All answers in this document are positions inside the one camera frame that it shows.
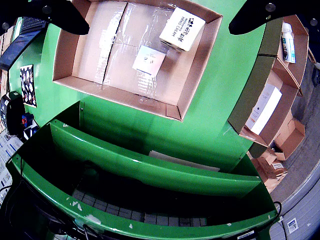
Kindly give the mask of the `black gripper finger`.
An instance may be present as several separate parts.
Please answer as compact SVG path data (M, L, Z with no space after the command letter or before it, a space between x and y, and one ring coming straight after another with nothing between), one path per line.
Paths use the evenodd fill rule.
M86 35L90 26L69 0L2 0L0 2L0 34L12 27L19 17L47 21L75 34Z
M318 0L247 0L229 23L232 35L249 33L282 17L302 14L312 27L320 26Z

